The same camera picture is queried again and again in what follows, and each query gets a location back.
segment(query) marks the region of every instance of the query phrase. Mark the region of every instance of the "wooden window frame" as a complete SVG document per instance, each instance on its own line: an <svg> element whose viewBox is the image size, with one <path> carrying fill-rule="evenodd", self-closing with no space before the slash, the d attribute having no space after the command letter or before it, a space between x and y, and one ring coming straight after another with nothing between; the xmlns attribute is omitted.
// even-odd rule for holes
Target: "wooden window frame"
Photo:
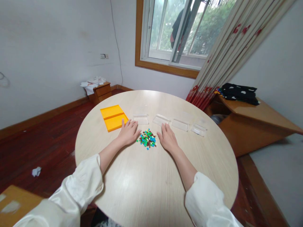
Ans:
<svg viewBox="0 0 303 227"><path fill-rule="evenodd" d="M163 65L163 64L141 60L143 10L144 10L144 0L137 0L135 66L156 70L163 73L169 73L173 75L196 79L199 74L198 70L186 69L186 68L181 68L171 65Z"/></svg>

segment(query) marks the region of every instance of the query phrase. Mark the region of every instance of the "red wooden floor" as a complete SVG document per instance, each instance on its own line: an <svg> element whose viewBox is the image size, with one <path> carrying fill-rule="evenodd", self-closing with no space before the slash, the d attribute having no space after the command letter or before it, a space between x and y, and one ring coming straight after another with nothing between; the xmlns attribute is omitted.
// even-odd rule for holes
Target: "red wooden floor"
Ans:
<svg viewBox="0 0 303 227"><path fill-rule="evenodd" d="M49 197L76 168L74 149L79 127L94 107L86 103L0 141L0 192L14 184L42 197ZM39 177L32 169L42 168ZM250 190L249 179L239 167L239 189L232 212L242 222L268 226Z"/></svg>

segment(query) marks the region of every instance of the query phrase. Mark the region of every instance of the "yellow plastic tray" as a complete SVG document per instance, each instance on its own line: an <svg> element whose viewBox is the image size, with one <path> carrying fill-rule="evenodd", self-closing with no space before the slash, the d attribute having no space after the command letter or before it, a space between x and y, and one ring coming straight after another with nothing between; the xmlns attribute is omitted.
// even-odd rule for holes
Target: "yellow plastic tray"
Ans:
<svg viewBox="0 0 303 227"><path fill-rule="evenodd" d="M122 127L122 119L124 123L128 121L127 116L119 105L100 109L108 132L114 131Z"/></svg>
<svg viewBox="0 0 303 227"><path fill-rule="evenodd" d="M100 111L101 111L101 114L102 114L104 120L124 114L123 110L121 109L121 107L119 105L100 109Z"/></svg>
<svg viewBox="0 0 303 227"><path fill-rule="evenodd" d="M124 118L124 123L126 123L128 121L127 116L125 115L125 113L112 117L112 118L108 118L107 120L104 120L106 127L107 127L107 131L114 131L118 128L122 127L122 119Z"/></svg>

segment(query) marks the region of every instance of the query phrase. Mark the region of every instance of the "white wall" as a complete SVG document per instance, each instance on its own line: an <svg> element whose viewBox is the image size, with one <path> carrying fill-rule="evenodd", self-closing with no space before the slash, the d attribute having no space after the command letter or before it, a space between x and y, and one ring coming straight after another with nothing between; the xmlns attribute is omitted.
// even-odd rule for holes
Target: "white wall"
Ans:
<svg viewBox="0 0 303 227"><path fill-rule="evenodd" d="M135 67L136 0L112 0L120 49L123 85L135 90L156 90L185 99L194 79Z"/></svg>
<svg viewBox="0 0 303 227"><path fill-rule="evenodd" d="M257 96L303 128L303 0L297 0L231 83ZM303 136L251 153L291 227L303 226Z"/></svg>
<svg viewBox="0 0 303 227"><path fill-rule="evenodd" d="M0 53L0 129L84 97L93 76L121 82L109 0L2 0Z"/></svg>

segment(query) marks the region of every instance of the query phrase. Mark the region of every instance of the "curtain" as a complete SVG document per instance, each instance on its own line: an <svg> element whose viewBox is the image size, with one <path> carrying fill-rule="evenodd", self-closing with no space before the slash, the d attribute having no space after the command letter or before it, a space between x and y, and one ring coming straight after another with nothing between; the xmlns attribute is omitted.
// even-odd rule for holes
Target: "curtain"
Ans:
<svg viewBox="0 0 303 227"><path fill-rule="evenodd" d="M237 0L186 101L204 110L295 0Z"/></svg>

